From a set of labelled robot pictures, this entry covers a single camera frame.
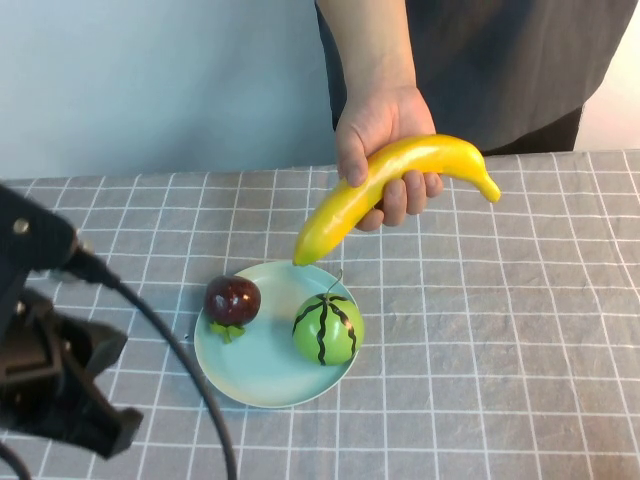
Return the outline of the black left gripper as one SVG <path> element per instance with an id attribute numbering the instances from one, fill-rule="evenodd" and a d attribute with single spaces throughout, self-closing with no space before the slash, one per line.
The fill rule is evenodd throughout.
<path id="1" fill-rule="evenodd" d="M 1 425 L 112 458 L 128 450 L 143 414 L 115 408 L 95 379 L 120 357 L 127 336 L 59 313 L 26 289 L 1 342 Z"/>

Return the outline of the person's right hand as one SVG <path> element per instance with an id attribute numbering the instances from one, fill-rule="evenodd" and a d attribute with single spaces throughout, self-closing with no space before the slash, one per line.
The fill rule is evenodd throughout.
<path id="1" fill-rule="evenodd" d="M 383 87 L 353 96 L 347 100 L 335 130 L 338 174 L 358 186 L 366 178 L 371 154 L 402 138 L 435 132 L 427 104 L 413 86 Z M 387 183 L 381 202 L 357 228 L 369 232 L 383 225 L 399 226 L 406 216 L 422 213 L 427 201 L 442 191 L 439 175 L 409 171 Z"/>

